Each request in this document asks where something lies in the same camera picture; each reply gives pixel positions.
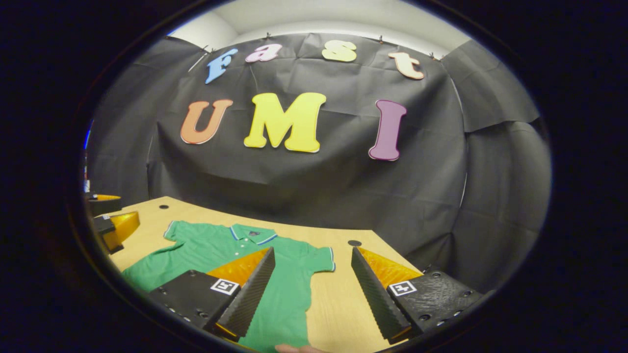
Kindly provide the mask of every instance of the green polo shirt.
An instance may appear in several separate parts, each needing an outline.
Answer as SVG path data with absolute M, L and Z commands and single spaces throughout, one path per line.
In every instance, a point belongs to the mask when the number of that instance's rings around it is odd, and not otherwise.
M 331 247 L 279 237 L 272 229 L 234 224 L 174 221 L 164 237 L 176 243 L 157 250 L 122 272 L 132 284 L 152 291 L 195 269 L 209 272 L 223 264 L 272 246 L 275 269 L 253 316 L 246 337 L 238 343 L 259 352 L 276 352 L 277 344 L 308 345 L 305 312 L 310 307 L 310 278 L 334 271 Z

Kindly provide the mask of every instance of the peach letter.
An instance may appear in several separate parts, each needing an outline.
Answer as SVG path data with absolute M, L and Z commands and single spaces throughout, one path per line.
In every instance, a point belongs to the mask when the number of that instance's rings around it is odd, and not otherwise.
M 416 71 L 412 66 L 412 64 L 419 65 L 419 60 L 411 58 L 408 53 L 390 53 L 388 57 L 394 58 L 397 70 L 404 76 L 415 80 L 420 80 L 424 77 L 423 72 Z

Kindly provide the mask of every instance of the orange letter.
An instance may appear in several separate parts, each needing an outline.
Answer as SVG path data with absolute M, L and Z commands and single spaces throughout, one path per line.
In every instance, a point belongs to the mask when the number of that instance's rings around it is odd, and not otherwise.
M 181 126 L 181 139 L 183 142 L 202 144 L 209 141 L 218 130 L 218 126 L 220 125 L 220 121 L 222 120 L 222 116 L 225 114 L 225 111 L 233 103 L 234 101 L 230 99 L 215 101 L 214 113 L 209 119 L 209 124 L 207 124 L 207 127 L 203 131 L 197 131 L 196 124 L 198 122 L 198 118 L 200 118 L 201 112 L 209 106 L 209 102 L 194 102 L 190 104 L 188 115 L 185 117 L 183 125 Z
M 419 65 L 419 60 L 411 58 L 408 53 L 390 53 L 388 57 L 394 58 L 397 70 L 404 76 L 415 80 L 420 80 L 424 77 L 423 72 L 416 71 L 412 66 L 412 64 Z

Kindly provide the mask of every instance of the letter i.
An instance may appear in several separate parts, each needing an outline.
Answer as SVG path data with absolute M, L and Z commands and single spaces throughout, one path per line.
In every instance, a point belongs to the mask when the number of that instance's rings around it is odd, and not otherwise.
M 369 149 L 369 157 L 374 160 L 395 161 L 399 158 L 397 138 L 401 117 L 408 110 L 399 103 L 389 100 L 378 100 L 375 105 L 379 109 L 379 130 L 375 146 Z

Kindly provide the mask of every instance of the letter m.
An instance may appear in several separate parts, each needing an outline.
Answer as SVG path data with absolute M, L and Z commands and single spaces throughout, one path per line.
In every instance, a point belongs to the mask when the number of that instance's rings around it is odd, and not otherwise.
M 320 143 L 316 140 L 318 110 L 325 103 L 326 97 L 320 93 L 303 93 L 292 105 L 283 111 L 277 95 L 262 93 L 253 97 L 255 113 L 251 123 L 251 132 L 244 139 L 247 147 L 262 148 L 266 145 L 264 127 L 271 140 L 271 146 L 277 148 L 288 133 L 285 146 L 291 151 L 318 152 Z

